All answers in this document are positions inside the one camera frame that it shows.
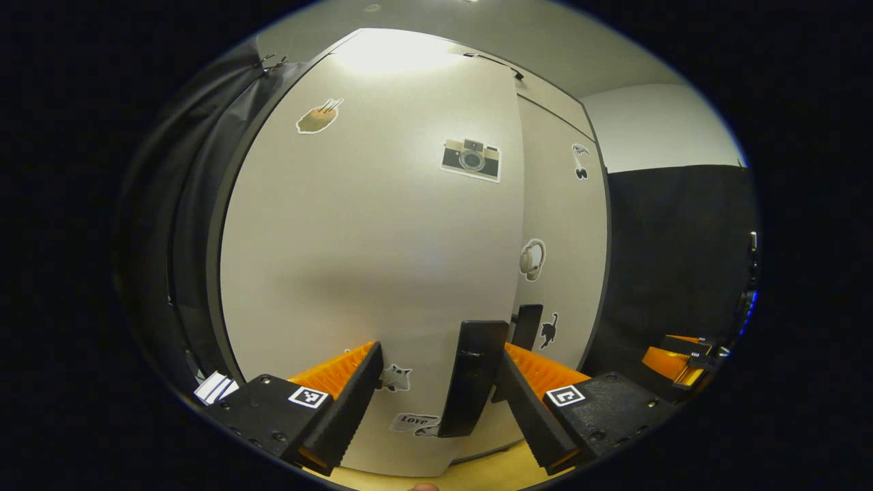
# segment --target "white cabinet door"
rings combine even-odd
[[[290,377],[373,340],[386,368],[412,369],[408,386],[374,394],[343,466],[438,475],[462,445],[389,427],[442,413],[461,321],[512,314],[525,199],[513,81],[456,54],[331,54],[244,159],[220,253],[244,377]],[[300,121],[330,99],[342,102],[329,125]],[[444,144],[464,139],[497,149],[499,183],[443,169]]]
[[[542,240],[546,260],[536,281],[516,268],[514,312],[520,305],[541,304],[533,352],[575,369],[595,324],[606,269],[607,202],[600,157],[592,140],[542,107],[519,98],[519,111],[525,144],[523,243]],[[574,155],[575,144],[584,148],[580,155]],[[579,168],[583,177],[576,173]],[[554,336],[544,332],[551,328],[543,324],[554,325]],[[457,457],[522,438],[507,403],[489,402]]]

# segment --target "ceiling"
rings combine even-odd
[[[577,99],[641,84],[685,81],[592,17],[545,0],[324,0],[258,35],[258,49],[307,61],[361,27],[434,34],[510,60]]]

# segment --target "white wall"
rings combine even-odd
[[[687,86],[650,84],[582,99],[609,173],[685,165],[746,165],[730,130]]]

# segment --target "black curtain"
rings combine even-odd
[[[606,297],[582,372],[615,370],[662,398],[682,390],[642,363],[664,335],[719,337],[732,327],[759,230],[748,169],[697,165],[609,174]]]
[[[115,283],[145,350],[188,394],[197,368],[228,374],[203,273],[216,188],[251,119],[298,70],[265,71],[254,39],[225,53],[164,106],[122,187]]]

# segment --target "wooden floor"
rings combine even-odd
[[[546,475],[546,471],[537,466],[527,442],[521,442],[505,452],[449,466],[439,477],[396,477],[345,467],[335,468],[329,478],[316,475],[360,491],[407,491],[419,482],[436,484],[440,491],[515,491],[561,474],[563,473],[551,477]]]

